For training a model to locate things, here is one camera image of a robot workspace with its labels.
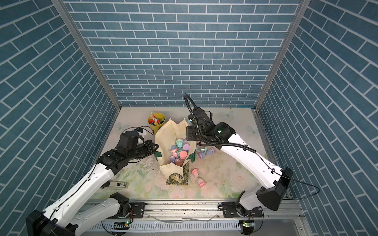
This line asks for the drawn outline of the green hourglass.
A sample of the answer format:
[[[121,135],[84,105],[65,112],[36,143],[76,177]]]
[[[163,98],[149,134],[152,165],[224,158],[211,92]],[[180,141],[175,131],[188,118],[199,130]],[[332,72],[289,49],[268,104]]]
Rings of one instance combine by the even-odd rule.
[[[182,148],[183,147],[183,140],[182,139],[176,140],[176,146],[177,146],[177,148]]]

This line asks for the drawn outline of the large pink hourglass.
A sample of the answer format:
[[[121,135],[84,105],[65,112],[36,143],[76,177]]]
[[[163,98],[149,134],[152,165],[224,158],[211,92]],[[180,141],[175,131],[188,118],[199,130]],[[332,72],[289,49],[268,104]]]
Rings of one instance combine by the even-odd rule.
[[[177,153],[177,156],[175,158],[175,164],[177,166],[183,166],[186,158],[187,158],[187,152],[186,151],[180,151]]]

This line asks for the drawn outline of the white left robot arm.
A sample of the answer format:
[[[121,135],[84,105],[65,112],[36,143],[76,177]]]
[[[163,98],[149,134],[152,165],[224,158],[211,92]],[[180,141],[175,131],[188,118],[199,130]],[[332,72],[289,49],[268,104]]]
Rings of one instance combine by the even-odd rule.
[[[128,218],[130,200],[117,192],[102,203],[79,213],[83,205],[130,160],[152,155],[158,145],[152,140],[133,148],[117,147],[98,158],[94,167],[73,188],[43,211],[34,210],[26,219],[29,236],[79,236],[109,218]]]

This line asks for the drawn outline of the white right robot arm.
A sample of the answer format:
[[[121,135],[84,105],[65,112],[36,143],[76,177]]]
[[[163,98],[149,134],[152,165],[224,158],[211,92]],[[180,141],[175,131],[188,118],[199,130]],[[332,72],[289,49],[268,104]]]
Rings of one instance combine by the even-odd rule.
[[[241,216],[256,207],[266,207],[277,211],[291,182],[293,171],[281,168],[251,148],[228,124],[214,124],[211,112],[200,108],[190,109],[188,116],[191,125],[187,126],[188,141],[201,141],[230,155],[249,170],[260,182],[260,187],[252,191],[242,191],[235,202]]]

